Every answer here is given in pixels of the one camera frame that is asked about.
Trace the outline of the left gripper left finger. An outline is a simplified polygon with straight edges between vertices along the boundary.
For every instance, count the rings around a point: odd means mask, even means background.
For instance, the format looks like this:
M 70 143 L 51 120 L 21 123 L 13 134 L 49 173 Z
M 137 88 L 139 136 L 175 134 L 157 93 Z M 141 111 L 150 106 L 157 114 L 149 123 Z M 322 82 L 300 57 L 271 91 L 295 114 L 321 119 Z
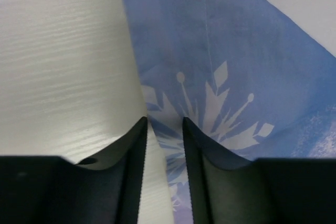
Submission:
M 137 223 L 148 120 L 73 164 L 1 157 L 1 223 Z

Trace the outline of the blue pink Elsa cloth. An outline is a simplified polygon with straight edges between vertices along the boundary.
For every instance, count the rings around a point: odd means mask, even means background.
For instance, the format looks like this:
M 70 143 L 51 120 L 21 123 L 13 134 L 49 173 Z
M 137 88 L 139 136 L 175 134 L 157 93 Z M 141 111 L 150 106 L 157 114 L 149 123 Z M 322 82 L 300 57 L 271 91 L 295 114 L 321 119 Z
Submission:
M 335 56 L 267 0 L 123 0 L 175 223 L 182 119 L 247 159 L 335 157 Z

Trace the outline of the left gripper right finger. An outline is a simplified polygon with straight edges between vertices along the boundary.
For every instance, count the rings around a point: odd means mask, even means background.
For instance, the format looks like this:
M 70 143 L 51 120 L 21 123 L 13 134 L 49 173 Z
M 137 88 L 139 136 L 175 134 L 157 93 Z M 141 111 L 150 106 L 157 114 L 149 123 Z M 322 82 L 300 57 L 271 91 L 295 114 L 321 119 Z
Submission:
M 249 161 L 183 119 L 195 223 L 335 223 L 335 160 Z

